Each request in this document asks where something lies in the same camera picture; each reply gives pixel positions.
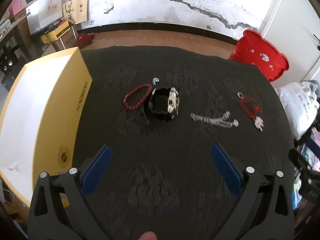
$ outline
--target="yellow box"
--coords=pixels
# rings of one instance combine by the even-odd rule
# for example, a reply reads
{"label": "yellow box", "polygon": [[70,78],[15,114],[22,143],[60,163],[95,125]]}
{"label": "yellow box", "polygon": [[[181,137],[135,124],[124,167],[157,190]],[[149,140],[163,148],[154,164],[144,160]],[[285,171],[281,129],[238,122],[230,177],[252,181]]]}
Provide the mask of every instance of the yellow box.
{"label": "yellow box", "polygon": [[91,82],[79,48],[71,48],[27,63],[10,89],[0,115],[0,176],[25,206],[42,171],[72,167]]}
{"label": "yellow box", "polygon": [[70,29],[69,22],[65,21],[60,26],[58,26],[54,31],[42,35],[41,39],[43,43],[49,43],[50,41],[57,41],[69,29]]}

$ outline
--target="wooden floor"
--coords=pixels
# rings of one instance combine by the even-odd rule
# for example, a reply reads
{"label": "wooden floor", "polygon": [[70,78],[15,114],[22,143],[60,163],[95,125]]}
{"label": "wooden floor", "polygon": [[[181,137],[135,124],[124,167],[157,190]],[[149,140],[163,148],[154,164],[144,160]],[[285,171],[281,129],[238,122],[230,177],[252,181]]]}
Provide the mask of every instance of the wooden floor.
{"label": "wooden floor", "polygon": [[234,45],[223,41],[192,34],[168,31],[128,30],[96,33],[93,43],[82,50],[111,46],[141,45],[177,47],[203,55],[218,56],[226,59],[235,48]]}

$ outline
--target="watch face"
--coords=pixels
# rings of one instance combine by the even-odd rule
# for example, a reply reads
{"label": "watch face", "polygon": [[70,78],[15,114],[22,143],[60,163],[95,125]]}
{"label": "watch face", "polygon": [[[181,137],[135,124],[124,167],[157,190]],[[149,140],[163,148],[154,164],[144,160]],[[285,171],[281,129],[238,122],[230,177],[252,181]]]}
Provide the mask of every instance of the watch face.
{"label": "watch face", "polygon": [[171,88],[168,98],[168,112],[170,114],[178,114],[179,94],[175,88]]}

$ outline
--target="dark patterned fabric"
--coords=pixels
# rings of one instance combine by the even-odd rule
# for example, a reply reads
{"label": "dark patterned fabric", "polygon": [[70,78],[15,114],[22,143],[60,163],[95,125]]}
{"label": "dark patterned fabric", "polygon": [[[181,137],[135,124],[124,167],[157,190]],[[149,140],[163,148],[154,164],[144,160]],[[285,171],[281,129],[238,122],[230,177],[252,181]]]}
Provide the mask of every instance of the dark patterned fabric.
{"label": "dark patterned fabric", "polygon": [[[73,165],[78,167],[103,144],[111,146],[112,163],[87,201],[115,239],[137,240],[149,230],[163,240],[210,239],[237,203],[211,159],[216,142],[261,174],[283,171],[292,189],[289,123],[257,67],[170,47],[111,47],[82,54],[93,82]],[[171,122],[148,125],[142,109],[127,111],[122,101],[154,77],[160,80],[156,87],[177,89],[180,105]],[[237,92],[254,97],[263,109],[263,132],[239,106]],[[129,104],[144,93],[132,96]],[[190,117],[222,117],[226,111],[239,127],[211,126]],[[252,213],[244,230],[253,218]]]}

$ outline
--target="red plastic stool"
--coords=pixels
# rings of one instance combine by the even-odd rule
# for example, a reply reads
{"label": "red plastic stool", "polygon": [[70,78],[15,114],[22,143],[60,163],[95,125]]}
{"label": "red plastic stool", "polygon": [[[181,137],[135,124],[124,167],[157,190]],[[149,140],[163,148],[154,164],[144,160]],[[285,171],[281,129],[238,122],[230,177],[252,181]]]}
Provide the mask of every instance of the red plastic stool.
{"label": "red plastic stool", "polygon": [[277,80],[289,69],[287,57],[253,30],[243,32],[229,59],[256,65],[269,82]]}

